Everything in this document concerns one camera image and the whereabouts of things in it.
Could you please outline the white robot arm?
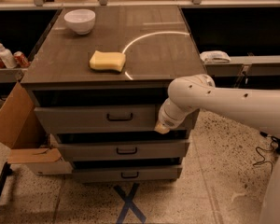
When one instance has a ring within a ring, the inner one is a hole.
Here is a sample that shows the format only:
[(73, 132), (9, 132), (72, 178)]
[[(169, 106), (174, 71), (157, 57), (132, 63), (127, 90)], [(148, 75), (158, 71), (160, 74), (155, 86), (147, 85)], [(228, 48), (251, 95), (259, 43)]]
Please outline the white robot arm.
[[(168, 133), (198, 109), (235, 120), (280, 139), (280, 90), (218, 88), (205, 74), (174, 79), (155, 131)], [(280, 156), (264, 196), (259, 224), (280, 224)]]

